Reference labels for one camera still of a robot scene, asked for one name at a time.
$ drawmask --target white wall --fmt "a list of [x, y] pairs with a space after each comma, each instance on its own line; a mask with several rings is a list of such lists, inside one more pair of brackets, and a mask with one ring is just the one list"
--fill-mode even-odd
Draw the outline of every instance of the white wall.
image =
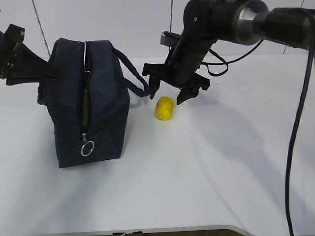
[[167, 56], [159, 40], [170, 29], [171, 0], [36, 0], [35, 6], [50, 50], [64, 37], [110, 40], [131, 58]]
[[[189, 0], [173, 0], [172, 31], [183, 30], [183, 12]], [[34, 0], [49, 49], [65, 37], [78, 41], [111, 40], [130, 58], [166, 57], [168, 49], [159, 44], [160, 34], [170, 29], [171, 0]], [[265, 0], [270, 9], [301, 7], [303, 0]], [[315, 8], [315, 0], [303, 7]], [[9, 23], [26, 28], [25, 44], [47, 59], [32, 0], [1, 0], [0, 30]], [[221, 55], [242, 55], [251, 46], [218, 42], [213, 49]], [[255, 54], [282, 54], [285, 46], [264, 42]], [[287, 48], [286, 53], [306, 53]]]
[[0, 0], [0, 31], [9, 24], [26, 29], [24, 43], [37, 55], [48, 58], [32, 0]]

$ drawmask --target bag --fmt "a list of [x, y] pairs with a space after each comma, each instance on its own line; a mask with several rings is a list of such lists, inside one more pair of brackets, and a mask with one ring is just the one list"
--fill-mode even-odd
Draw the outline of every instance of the bag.
[[[118, 59], [144, 90], [124, 78]], [[120, 158], [130, 104], [128, 89], [148, 96], [146, 81], [110, 41], [59, 39], [49, 62], [58, 68], [60, 78], [40, 83], [38, 103], [46, 105], [54, 123], [59, 167]]]

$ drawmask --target zipper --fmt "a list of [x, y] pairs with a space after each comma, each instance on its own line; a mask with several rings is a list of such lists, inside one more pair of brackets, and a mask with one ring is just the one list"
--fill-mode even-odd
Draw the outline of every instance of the zipper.
[[[83, 145], [82, 145], [82, 147], [81, 147], [81, 155], [84, 156], [84, 157], [86, 157], [86, 156], [89, 156], [89, 155], [93, 152], [94, 147], [95, 147], [95, 143], [94, 143], [93, 141], [88, 141], [88, 140], [87, 140], [87, 134], [85, 134], [85, 133], [82, 134], [82, 140], [83, 140]], [[88, 144], [91, 145], [90, 150], [89, 150], [89, 153], [88, 153], [88, 154], [84, 154], [84, 149], [85, 149], [85, 147], [86, 147]]]
[[91, 52], [89, 49], [89, 44], [86, 42], [86, 53], [85, 53], [85, 66], [84, 73], [82, 78], [82, 102], [81, 102], [81, 138], [83, 141], [84, 148], [89, 142], [87, 140], [87, 133], [89, 131], [90, 122], [91, 122], [91, 94], [90, 94], [90, 82], [91, 74], [93, 70], [93, 62], [91, 57]]

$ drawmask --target yellow object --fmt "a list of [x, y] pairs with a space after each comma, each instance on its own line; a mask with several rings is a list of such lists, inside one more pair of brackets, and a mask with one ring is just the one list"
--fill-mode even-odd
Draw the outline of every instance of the yellow object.
[[161, 97], [157, 102], [156, 117], [161, 120], [169, 120], [172, 117], [175, 102], [170, 97]]

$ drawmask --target metal ring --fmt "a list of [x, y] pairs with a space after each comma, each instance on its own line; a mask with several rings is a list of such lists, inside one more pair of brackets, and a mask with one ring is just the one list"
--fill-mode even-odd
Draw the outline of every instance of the metal ring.
[[[86, 145], [88, 145], [88, 144], [92, 144], [92, 148], [91, 148], [90, 152], [85, 155], [85, 154], [83, 153], [83, 151], [84, 151], [84, 148], [86, 147]], [[93, 141], [88, 141], [86, 144], [82, 145], [82, 147], [81, 147], [81, 155], [84, 156], [84, 157], [89, 156], [89, 155], [93, 152], [94, 147], [95, 147], [94, 142], [93, 142]]]

